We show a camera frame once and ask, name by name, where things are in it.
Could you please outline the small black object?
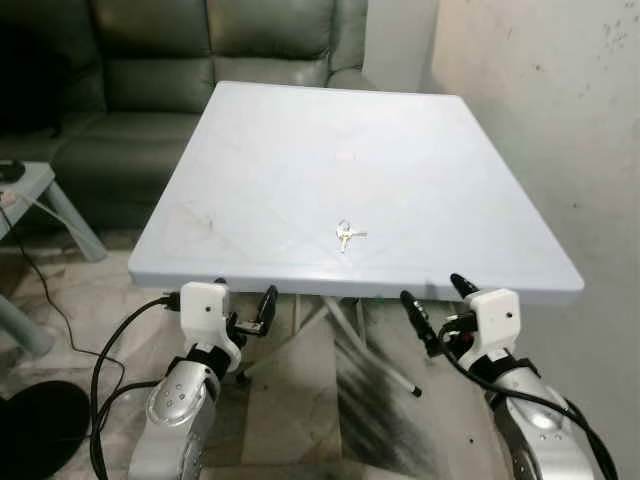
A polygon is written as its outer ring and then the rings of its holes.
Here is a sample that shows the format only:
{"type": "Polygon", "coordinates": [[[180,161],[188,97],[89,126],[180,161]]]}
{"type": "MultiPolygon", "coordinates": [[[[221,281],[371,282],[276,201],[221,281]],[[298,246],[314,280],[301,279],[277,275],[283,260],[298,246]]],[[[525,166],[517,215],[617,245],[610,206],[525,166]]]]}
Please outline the small black object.
{"type": "Polygon", "coordinates": [[[8,186],[19,182],[26,174],[26,165],[20,161],[9,161],[9,163],[0,163],[0,186],[8,186]]]}

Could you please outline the white folding table leg frame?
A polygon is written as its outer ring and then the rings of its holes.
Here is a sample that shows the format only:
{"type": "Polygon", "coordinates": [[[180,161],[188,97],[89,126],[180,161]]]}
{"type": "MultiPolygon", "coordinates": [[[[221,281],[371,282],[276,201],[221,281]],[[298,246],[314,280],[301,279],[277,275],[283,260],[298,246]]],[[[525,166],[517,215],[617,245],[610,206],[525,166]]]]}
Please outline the white folding table leg frame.
{"type": "Polygon", "coordinates": [[[237,383],[247,383],[253,374],[264,370],[266,366],[278,360],[285,352],[285,347],[289,346],[293,340],[300,338],[300,335],[305,332],[308,326],[317,325],[320,320],[329,317],[332,323],[338,326],[339,332],[346,335],[348,342],[353,344],[356,351],[360,353],[367,362],[378,367],[378,369],[383,371],[385,375],[388,375],[390,379],[396,381],[403,389],[406,389],[411,396],[420,398],[422,396],[422,388],[413,383],[413,381],[411,381],[407,375],[404,375],[398,367],[394,366],[387,357],[379,355],[379,353],[372,351],[370,348],[369,339],[366,338],[369,330],[367,330],[364,325],[365,310],[364,307],[361,306],[360,298],[356,298],[355,300],[355,323],[352,323],[352,321],[348,319],[346,311],[340,306],[340,301],[342,300],[342,297],[321,297],[323,307],[316,310],[314,314],[303,317],[300,310],[301,296],[300,294],[296,294],[296,296],[294,296],[294,325],[292,326],[291,334],[288,335],[288,338],[285,339],[275,351],[269,353],[269,355],[262,356],[259,360],[251,362],[250,365],[244,366],[243,369],[239,370],[236,374],[237,383]]]}

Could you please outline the dark green leather sofa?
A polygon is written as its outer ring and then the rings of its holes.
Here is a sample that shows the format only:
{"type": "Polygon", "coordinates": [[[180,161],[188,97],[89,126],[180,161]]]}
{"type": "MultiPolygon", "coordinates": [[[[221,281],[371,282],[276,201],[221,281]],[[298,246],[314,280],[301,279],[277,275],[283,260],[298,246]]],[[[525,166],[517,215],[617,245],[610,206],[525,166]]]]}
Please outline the dark green leather sofa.
{"type": "Polygon", "coordinates": [[[216,84],[370,90],[369,0],[0,0],[0,170],[140,229],[216,84]]]}

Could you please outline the small grey side table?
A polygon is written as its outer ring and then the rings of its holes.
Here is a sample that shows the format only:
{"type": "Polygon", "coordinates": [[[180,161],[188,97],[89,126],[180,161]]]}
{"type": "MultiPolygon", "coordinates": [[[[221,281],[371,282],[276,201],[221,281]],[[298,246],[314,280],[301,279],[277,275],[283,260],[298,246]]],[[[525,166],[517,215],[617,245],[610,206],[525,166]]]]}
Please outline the small grey side table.
{"type": "MultiPolygon", "coordinates": [[[[101,239],[56,183],[55,172],[46,163],[26,163],[26,174],[19,182],[0,186],[0,239],[12,232],[13,225],[33,206],[67,228],[86,260],[99,262],[108,256],[101,239]]],[[[0,293],[0,332],[9,334],[32,357],[45,356],[55,346],[52,335],[3,293],[0,293]]]]}

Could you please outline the black round base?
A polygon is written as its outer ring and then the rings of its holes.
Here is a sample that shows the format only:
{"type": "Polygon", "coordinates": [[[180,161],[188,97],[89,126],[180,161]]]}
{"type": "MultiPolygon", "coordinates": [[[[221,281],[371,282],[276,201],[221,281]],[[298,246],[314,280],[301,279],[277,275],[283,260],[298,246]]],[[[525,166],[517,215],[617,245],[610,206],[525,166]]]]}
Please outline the black round base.
{"type": "Polygon", "coordinates": [[[69,381],[0,396],[0,480],[50,480],[90,429],[90,397],[69,381]]]}

